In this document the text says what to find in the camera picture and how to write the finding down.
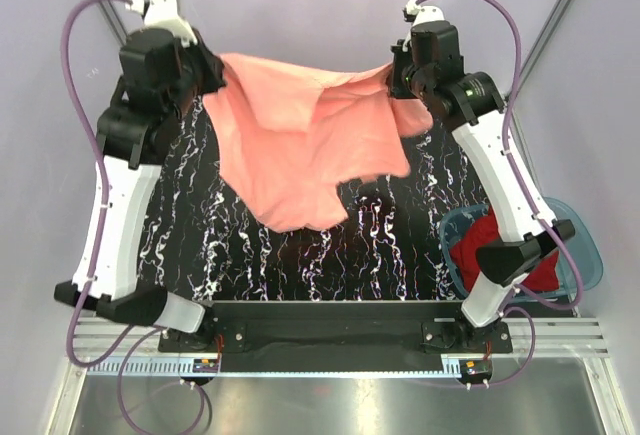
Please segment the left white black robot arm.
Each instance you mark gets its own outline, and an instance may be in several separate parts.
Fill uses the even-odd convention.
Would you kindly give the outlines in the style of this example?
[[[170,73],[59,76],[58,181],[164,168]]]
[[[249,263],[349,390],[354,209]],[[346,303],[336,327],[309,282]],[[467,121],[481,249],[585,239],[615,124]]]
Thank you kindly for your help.
[[[120,324],[180,331],[196,351],[215,341],[205,308],[138,279],[138,248],[151,195],[196,97],[225,85],[224,65],[200,35],[181,41],[143,28],[120,48],[122,73],[93,137],[96,189],[83,255],[54,298]]]

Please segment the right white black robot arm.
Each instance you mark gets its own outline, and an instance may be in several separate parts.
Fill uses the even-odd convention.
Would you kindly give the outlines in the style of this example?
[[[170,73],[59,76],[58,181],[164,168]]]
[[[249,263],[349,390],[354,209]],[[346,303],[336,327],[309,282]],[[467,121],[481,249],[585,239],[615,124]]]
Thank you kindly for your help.
[[[454,339],[476,351],[490,338],[513,286],[575,234],[540,196],[516,149],[505,148],[505,104],[489,75],[464,70],[456,27],[416,22],[393,46],[388,79],[395,98],[417,99],[439,119],[471,162],[496,218],[498,236],[476,251],[480,274],[463,301]]]

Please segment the pink t shirt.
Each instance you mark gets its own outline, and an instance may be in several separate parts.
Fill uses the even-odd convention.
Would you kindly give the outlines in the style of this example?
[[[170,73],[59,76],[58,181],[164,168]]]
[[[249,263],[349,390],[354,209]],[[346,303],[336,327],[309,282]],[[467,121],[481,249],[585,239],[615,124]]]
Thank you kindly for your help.
[[[410,172],[402,140],[433,119],[388,94],[388,65],[332,72],[227,53],[226,85],[203,98],[219,173],[267,228],[329,229],[347,217],[339,184]]]

